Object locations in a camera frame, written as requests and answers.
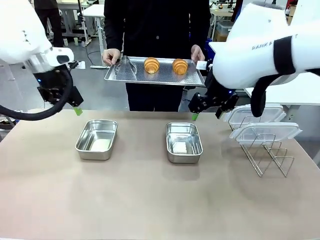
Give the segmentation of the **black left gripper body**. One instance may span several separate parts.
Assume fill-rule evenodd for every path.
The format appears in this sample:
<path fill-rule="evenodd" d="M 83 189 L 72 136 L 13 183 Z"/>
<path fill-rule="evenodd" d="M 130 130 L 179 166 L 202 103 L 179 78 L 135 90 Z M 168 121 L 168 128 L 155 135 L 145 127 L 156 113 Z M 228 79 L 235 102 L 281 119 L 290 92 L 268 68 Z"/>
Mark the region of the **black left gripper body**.
<path fill-rule="evenodd" d="M 72 78 L 66 66 L 57 66 L 47 72 L 34 73 L 33 76 L 37 80 L 39 87 L 45 90 L 61 90 L 65 88 L 67 82 Z"/>

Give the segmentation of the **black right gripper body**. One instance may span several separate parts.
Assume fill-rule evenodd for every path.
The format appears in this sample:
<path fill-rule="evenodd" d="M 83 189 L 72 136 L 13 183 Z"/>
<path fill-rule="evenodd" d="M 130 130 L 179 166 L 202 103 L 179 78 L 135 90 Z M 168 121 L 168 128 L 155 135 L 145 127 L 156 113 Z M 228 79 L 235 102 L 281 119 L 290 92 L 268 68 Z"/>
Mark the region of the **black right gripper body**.
<path fill-rule="evenodd" d="M 216 80 L 212 71 L 208 72 L 204 85 L 207 88 L 206 95 L 211 98 L 218 98 L 222 101 L 227 101 L 232 96 L 238 96 L 235 89 L 229 89 L 221 85 Z"/>

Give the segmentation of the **golden croissant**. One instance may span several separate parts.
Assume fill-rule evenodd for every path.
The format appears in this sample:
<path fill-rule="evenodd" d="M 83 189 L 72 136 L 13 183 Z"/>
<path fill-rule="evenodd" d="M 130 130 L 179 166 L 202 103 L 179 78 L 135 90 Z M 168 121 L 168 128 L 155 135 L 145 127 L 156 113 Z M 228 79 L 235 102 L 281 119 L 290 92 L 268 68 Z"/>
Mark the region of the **golden croissant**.
<path fill-rule="evenodd" d="M 159 61 L 154 57 L 148 57 L 144 61 L 144 70 L 148 74 L 154 74 L 159 70 L 160 63 Z"/>
<path fill-rule="evenodd" d="M 178 75 L 184 75 L 188 70 L 188 63 L 180 58 L 177 58 L 172 63 L 173 71 Z"/>

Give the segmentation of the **clear plastic clip lid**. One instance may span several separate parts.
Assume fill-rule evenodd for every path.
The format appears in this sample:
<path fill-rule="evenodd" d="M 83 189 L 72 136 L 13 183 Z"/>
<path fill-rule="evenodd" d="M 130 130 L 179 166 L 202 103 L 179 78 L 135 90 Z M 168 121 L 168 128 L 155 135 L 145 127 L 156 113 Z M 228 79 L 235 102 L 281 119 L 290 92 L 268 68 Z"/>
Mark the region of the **clear plastic clip lid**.
<path fill-rule="evenodd" d="M 229 138 L 241 145 L 259 145 L 293 139 L 301 132 L 294 122 L 252 122 L 233 130 Z"/>
<path fill-rule="evenodd" d="M 260 117 L 255 117 L 251 111 L 251 105 L 240 105 L 224 115 L 223 121 L 227 122 L 233 130 L 239 129 L 250 123 L 280 122 L 287 114 L 283 106 L 276 103 L 268 103 Z"/>

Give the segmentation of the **perforated metal baking tray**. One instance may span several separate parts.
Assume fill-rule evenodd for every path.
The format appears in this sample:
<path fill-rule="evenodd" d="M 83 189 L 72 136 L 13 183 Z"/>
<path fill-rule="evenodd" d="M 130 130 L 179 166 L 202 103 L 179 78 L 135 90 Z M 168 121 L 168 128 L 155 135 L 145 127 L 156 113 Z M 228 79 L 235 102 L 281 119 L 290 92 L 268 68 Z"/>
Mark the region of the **perforated metal baking tray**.
<path fill-rule="evenodd" d="M 185 74 L 178 75 L 173 70 L 173 58 L 158 58 L 159 69 L 156 73 L 149 74 L 145 71 L 145 57 L 128 56 L 130 61 L 136 65 L 136 75 L 117 74 L 115 75 L 115 65 L 110 66 L 104 79 L 106 81 L 125 82 L 134 84 L 156 84 L 156 85 L 174 85 L 174 86 L 193 86 L 203 87 L 205 81 L 200 71 L 196 69 L 195 63 L 187 59 L 188 68 Z"/>

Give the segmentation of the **rectangular steel container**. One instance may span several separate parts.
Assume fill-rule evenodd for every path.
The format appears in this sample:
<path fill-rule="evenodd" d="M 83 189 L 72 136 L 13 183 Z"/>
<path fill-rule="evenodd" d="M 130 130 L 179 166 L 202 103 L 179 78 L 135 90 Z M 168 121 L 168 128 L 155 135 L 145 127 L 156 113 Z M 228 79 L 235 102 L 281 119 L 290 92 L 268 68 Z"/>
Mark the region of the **rectangular steel container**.
<path fill-rule="evenodd" d="M 198 128 L 189 122 L 170 122 L 165 127 L 166 149 L 173 164 L 197 164 L 203 153 Z"/>
<path fill-rule="evenodd" d="M 82 160 L 106 161 L 110 159 L 117 137 L 118 122 L 108 119 L 89 120 L 75 144 Z"/>

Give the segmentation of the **metal bread tongs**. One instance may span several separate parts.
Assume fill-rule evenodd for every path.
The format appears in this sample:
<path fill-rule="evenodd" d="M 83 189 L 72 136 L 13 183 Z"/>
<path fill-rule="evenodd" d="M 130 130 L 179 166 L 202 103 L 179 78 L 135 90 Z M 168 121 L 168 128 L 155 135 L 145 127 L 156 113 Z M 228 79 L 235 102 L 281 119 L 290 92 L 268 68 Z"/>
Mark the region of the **metal bread tongs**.
<path fill-rule="evenodd" d="M 129 57 L 123 55 L 121 59 L 117 60 L 116 64 L 114 65 L 114 73 L 115 75 L 118 74 L 137 74 L 137 66 L 135 63 L 131 62 Z"/>

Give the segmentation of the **person's left forearm black sleeve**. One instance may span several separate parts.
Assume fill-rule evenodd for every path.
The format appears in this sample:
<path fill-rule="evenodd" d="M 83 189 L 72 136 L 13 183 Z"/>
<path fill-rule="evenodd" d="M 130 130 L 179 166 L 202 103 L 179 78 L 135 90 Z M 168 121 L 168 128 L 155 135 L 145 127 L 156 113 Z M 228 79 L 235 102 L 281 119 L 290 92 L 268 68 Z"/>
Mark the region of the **person's left forearm black sleeve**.
<path fill-rule="evenodd" d="M 210 28 L 209 0 L 191 0 L 190 4 L 190 43 L 203 49 Z"/>

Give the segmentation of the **person's right forearm black sleeve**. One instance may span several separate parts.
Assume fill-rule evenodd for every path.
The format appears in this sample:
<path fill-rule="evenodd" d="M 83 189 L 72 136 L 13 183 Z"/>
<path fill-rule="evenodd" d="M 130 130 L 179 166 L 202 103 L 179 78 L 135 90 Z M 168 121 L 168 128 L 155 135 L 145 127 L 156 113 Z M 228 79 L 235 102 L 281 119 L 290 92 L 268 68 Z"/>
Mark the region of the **person's right forearm black sleeve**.
<path fill-rule="evenodd" d="M 122 50 L 125 0 L 104 0 L 104 32 L 108 49 Z"/>

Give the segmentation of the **person's left hand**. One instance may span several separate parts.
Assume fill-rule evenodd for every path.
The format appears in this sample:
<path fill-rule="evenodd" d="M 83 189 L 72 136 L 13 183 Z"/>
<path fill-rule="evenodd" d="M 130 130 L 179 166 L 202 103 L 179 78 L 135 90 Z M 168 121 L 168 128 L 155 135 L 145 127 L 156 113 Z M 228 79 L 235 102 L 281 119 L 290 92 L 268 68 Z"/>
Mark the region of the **person's left hand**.
<path fill-rule="evenodd" d="M 204 61 L 205 60 L 205 55 L 203 54 L 202 49 L 200 46 L 194 44 L 191 47 L 191 59 L 197 63 L 198 61 Z"/>

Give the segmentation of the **person's right hand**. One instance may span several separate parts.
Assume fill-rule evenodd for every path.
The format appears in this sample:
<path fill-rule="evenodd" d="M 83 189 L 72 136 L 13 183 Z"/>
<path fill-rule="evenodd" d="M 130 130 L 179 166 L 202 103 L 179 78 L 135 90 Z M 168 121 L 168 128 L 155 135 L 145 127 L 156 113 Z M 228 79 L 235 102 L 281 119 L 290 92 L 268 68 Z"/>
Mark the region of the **person's right hand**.
<path fill-rule="evenodd" d="M 107 66 L 112 66 L 121 58 L 121 52 L 116 48 L 105 49 L 102 53 L 102 61 Z"/>

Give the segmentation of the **grey plastic storage box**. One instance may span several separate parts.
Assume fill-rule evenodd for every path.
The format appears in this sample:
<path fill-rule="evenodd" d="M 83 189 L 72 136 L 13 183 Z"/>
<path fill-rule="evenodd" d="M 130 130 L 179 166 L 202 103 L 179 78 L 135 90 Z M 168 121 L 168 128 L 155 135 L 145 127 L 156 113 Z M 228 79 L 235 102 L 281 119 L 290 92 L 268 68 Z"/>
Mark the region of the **grey plastic storage box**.
<path fill-rule="evenodd" d="M 215 41 L 225 42 L 233 25 L 234 23 L 232 21 L 219 21 L 215 30 Z"/>

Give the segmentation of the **white background desk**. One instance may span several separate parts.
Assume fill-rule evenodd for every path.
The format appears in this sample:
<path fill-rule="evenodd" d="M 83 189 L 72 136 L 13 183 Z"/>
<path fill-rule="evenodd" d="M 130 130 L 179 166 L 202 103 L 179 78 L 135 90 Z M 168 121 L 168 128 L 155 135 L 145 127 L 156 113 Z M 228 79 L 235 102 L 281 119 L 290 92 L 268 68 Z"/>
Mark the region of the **white background desk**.
<path fill-rule="evenodd" d="M 62 35 L 84 39 L 87 46 L 93 37 L 99 40 L 99 53 L 105 49 L 103 35 L 104 5 L 102 0 L 56 0 L 62 12 Z"/>

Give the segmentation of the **person torso in black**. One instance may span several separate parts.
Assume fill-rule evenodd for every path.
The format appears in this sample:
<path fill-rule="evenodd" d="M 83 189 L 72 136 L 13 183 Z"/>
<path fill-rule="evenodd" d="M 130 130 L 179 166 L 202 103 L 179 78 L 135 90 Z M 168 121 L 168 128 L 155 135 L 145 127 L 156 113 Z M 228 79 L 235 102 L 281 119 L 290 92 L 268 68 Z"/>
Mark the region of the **person torso in black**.
<path fill-rule="evenodd" d="M 191 59 L 190 8 L 191 0 L 125 0 L 121 55 Z"/>

